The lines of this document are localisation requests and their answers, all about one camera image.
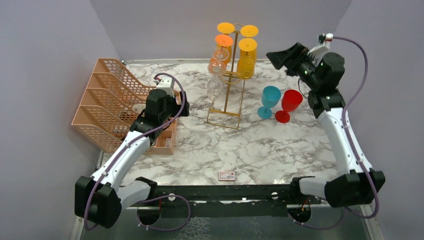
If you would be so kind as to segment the blue wine glass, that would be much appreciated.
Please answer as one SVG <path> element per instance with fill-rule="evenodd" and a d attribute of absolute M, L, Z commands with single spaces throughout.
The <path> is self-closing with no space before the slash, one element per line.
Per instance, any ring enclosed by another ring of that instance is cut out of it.
<path fill-rule="evenodd" d="M 281 90 L 273 85 L 266 86 L 262 90 L 261 103 L 257 114 L 261 119 L 270 119 L 273 115 L 272 108 L 275 107 L 282 97 Z"/>

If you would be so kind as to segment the red wine glass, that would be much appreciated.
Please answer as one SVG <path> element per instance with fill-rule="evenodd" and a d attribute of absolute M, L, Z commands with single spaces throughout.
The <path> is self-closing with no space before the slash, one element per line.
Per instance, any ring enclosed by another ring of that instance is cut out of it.
<path fill-rule="evenodd" d="M 296 110 L 303 101 L 302 94 L 294 89 L 289 89 L 284 92 L 281 107 L 282 110 L 279 110 L 275 113 L 275 119 L 279 123 L 286 124 L 290 121 L 290 113 Z"/>

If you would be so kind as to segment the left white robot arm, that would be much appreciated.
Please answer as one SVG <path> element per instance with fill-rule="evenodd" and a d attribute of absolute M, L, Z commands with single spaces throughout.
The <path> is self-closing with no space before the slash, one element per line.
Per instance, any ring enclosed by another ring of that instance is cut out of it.
<path fill-rule="evenodd" d="M 142 178 L 121 187 L 134 163 L 157 140 L 164 129 L 178 117 L 189 115 L 190 104 L 184 90 L 181 103 L 171 95 L 171 88 L 155 88 L 146 99 L 146 107 L 132 123 L 123 143 L 106 164 L 91 176 L 81 176 L 75 183 L 74 213 L 91 231 L 98 226 L 111 228 L 123 209 L 142 202 L 152 205 L 157 200 L 156 182 Z"/>

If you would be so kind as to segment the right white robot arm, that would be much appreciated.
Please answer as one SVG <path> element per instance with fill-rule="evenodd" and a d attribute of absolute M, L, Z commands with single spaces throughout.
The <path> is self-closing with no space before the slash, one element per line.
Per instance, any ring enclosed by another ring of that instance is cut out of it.
<path fill-rule="evenodd" d="M 288 190 L 289 199 L 300 204 L 308 196 L 327 201 L 332 207 L 375 204 L 380 206 L 379 190 L 386 178 L 375 170 L 362 151 L 351 128 L 348 105 L 338 90 L 345 73 L 345 59 L 327 52 L 319 63 L 307 47 L 292 47 L 266 53 L 275 69 L 285 67 L 286 74 L 297 76 L 310 88 L 308 105 L 326 133 L 336 160 L 338 177 L 333 180 L 305 176 L 294 181 Z"/>

